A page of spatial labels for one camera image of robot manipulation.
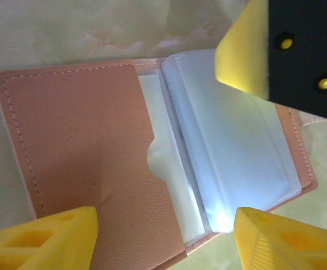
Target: marble surface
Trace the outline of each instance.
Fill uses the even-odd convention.
[[[214,48],[247,0],[0,0],[0,70]],[[319,188],[275,213],[327,228],[327,121],[302,127]],[[34,217],[0,115],[0,229]],[[240,269],[233,234],[172,269]]]

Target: leather cover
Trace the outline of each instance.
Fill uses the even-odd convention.
[[[94,205],[91,269],[167,268],[186,256],[130,60],[3,71],[0,106],[37,217]]]

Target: table surface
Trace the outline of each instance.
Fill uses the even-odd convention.
[[[0,70],[214,48],[247,0],[0,0]],[[302,127],[319,187],[275,210],[327,229],[327,121]],[[0,229],[33,219],[0,114]],[[172,269],[240,269],[232,233]]]

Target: yellow foam block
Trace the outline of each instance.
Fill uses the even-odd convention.
[[[88,270],[96,209],[81,207],[0,231],[0,270]]]
[[[239,208],[234,233],[243,270],[327,269],[327,230]]]
[[[250,0],[217,47],[216,78],[268,99],[268,0]]]

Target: open wallet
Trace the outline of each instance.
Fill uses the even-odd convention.
[[[317,187],[295,111],[217,82],[213,49],[2,71],[0,107],[36,216],[96,207],[91,269],[166,269]]]

